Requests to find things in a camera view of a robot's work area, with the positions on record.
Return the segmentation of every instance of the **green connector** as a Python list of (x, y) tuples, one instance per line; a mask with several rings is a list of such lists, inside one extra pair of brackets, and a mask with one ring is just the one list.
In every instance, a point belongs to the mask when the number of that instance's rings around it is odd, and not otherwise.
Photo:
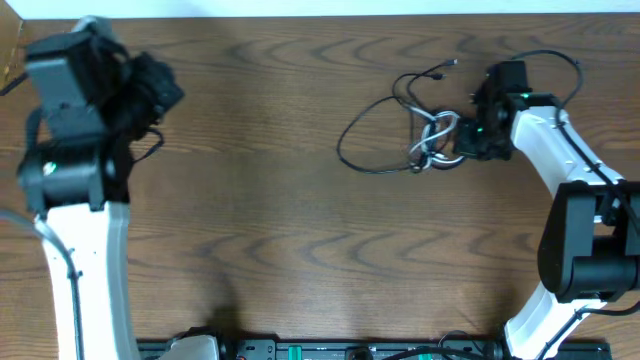
[(432, 360), (431, 354), (420, 354), (418, 360)]
[(301, 346), (289, 346), (289, 360), (302, 360)]

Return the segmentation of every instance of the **white cable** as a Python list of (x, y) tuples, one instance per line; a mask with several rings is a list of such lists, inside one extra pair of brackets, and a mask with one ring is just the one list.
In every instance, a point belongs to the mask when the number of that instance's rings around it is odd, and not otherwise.
[[(460, 118), (460, 115), (458, 115), (453, 111), (442, 111), (437, 113), (436, 115), (431, 115), (430, 113), (415, 106), (409, 106), (408, 109), (413, 113), (423, 117), (425, 120), (427, 120), (427, 124), (422, 130), (422, 136), (420, 137), (420, 141), (414, 144), (411, 150), (409, 150), (409, 156), (411, 156), (418, 149), (420, 149), (422, 153), (426, 156), (425, 165), (422, 167), (423, 170), (429, 169), (433, 164), (433, 162), (451, 165), (464, 160), (464, 156), (458, 156), (457, 158), (450, 160), (446, 155), (441, 153), (434, 153), (429, 149), (432, 145), (430, 144), (430, 142), (437, 141), (439, 137), (448, 134), (455, 128), (458, 122), (458, 119)], [(446, 129), (439, 131), (440, 130), (439, 125), (441, 124), (441, 120), (448, 117), (451, 118), (451, 121), (449, 122), (449, 126), (447, 126)], [(437, 133), (429, 136), (429, 133), (432, 130), (431, 126), (435, 127), (435, 130), (437, 131)]]
[[(427, 113), (427, 112), (425, 112), (425, 111), (423, 111), (423, 110), (421, 110), (421, 109), (417, 109), (417, 108), (414, 108), (414, 107), (410, 107), (410, 109), (411, 109), (412, 111), (414, 111), (414, 112), (416, 112), (416, 113), (420, 114), (420, 115), (422, 115), (422, 113), (425, 113), (425, 114)], [(444, 130), (442, 130), (442, 131), (440, 131), (440, 132), (438, 132), (438, 133), (435, 133), (435, 134), (433, 134), (433, 135), (431, 135), (431, 136), (428, 136), (428, 137), (426, 137), (426, 138), (425, 138), (425, 137), (423, 137), (420, 141), (418, 141), (415, 145), (413, 145), (413, 147), (411, 148), (411, 150), (409, 150), (409, 154), (413, 154), (413, 153), (414, 153), (416, 150), (418, 150), (418, 149), (419, 149), (423, 144), (426, 144), (426, 143), (428, 143), (429, 141), (431, 141), (431, 140), (433, 140), (433, 139), (437, 139), (437, 138), (439, 138), (439, 137), (441, 137), (441, 136), (443, 136), (443, 135), (446, 135), (446, 134), (448, 134), (449, 132), (451, 132), (451, 131), (456, 127), (456, 124), (458, 123), (458, 119), (460, 118), (460, 115), (458, 115), (458, 114), (454, 113), (453, 111), (443, 111), (443, 112), (440, 112), (440, 113), (436, 114), (436, 116), (432, 116), (431, 114), (429, 114), (429, 115), (430, 115), (431, 117), (435, 118), (435, 119), (436, 119), (436, 120), (435, 120), (436, 122), (437, 122), (439, 119), (441, 119), (441, 118), (451, 117), (451, 122), (449, 123), (449, 126), (447, 126), (447, 128), (446, 128), (446, 129), (444, 129)]]

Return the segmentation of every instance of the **white robotic arm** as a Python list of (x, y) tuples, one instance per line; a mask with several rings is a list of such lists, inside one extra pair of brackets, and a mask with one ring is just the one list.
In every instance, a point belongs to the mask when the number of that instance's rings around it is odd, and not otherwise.
[[(127, 180), (139, 160), (129, 145), (148, 132), (161, 145), (151, 127), (184, 93), (166, 64), (146, 53), (130, 57), (109, 22), (93, 17), (29, 45), (26, 69), (42, 106), (27, 120), (18, 177), (47, 240), (59, 357), (138, 360), (127, 287)], [(53, 139), (38, 142), (43, 114)]]
[[(511, 130), (513, 146), (531, 161), (552, 197), (555, 196), (558, 186), (564, 182), (585, 181), (592, 185), (604, 185), (603, 180), (591, 171), (558, 131), (555, 112), (555, 106), (539, 106), (519, 111)], [(600, 164), (602, 172), (614, 184), (622, 179), (620, 174), (606, 167), (578, 136), (569, 122), (569, 115), (564, 110), (561, 111), (561, 121), (574, 142), (588, 154), (593, 163)], [(593, 221), (600, 222), (601, 219), (595, 216)], [(509, 352), (521, 359), (535, 359), (551, 337), (569, 322), (576, 310), (584, 307), (600, 309), (604, 305), (606, 302), (600, 299), (578, 299), (570, 303), (559, 303), (555, 295), (540, 283), (520, 313), (505, 324), (504, 333)], [(584, 317), (574, 322), (546, 351), (546, 358), (556, 356), (560, 343), (582, 319)]]

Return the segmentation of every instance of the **robotic arm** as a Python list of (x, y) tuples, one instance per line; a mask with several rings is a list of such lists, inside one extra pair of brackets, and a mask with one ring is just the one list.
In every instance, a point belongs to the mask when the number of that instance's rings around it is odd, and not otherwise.
[[(59, 357), (139, 359), (127, 288), (129, 144), (184, 94), (167, 65), (130, 58), (100, 18), (29, 45), (26, 69), (42, 106), (27, 120), (18, 177), (48, 240)], [(38, 143), (43, 117), (52, 140)]]
[[(554, 357), (588, 315), (574, 319), (577, 311), (600, 309), (640, 286), (640, 241), (609, 188), (615, 187), (623, 201), (638, 209), (640, 184), (625, 182), (596, 157), (573, 130), (557, 98), (532, 92), (523, 61), (491, 67), (474, 103), (477, 119), (460, 125), (454, 151), (478, 160), (508, 160), (516, 148), (554, 197), (538, 250), (542, 282), (504, 326), (510, 356)], [(613, 234), (594, 236), (594, 223), (614, 227)]]

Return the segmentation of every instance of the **brown wooden surface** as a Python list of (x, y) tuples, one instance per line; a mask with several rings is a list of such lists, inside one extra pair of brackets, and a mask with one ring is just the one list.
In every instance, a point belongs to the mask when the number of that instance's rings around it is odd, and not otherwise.
[[(31, 22), (26, 39), (69, 22)], [(193, 325), (281, 337), (438, 338), (494, 334), (538, 282), (536, 248), (551, 198), (521, 155), (450, 172), (367, 176), (337, 159), (338, 135), (405, 71), (458, 58), (422, 85), (428, 104), (472, 114), (484, 69), (554, 48), (581, 60), (569, 106), (601, 158), (639, 179), (640, 15), (438, 16), (115, 21), (132, 52), (169, 62), (187, 92), (167, 145), (130, 179), (130, 299), (135, 333)], [(574, 75), (532, 59), (539, 90)], [(38, 99), (0, 99), (2, 206), (24, 209), (15, 169)], [(354, 161), (397, 159), (406, 114), (389, 105), (345, 143)], [(135, 145), (140, 153), (151, 140)], [(55, 358), (46, 263), (37, 241), (0, 224), (0, 357)], [(627, 295), (619, 304), (631, 304)], [(575, 334), (637, 358), (640, 317), (591, 317)]]

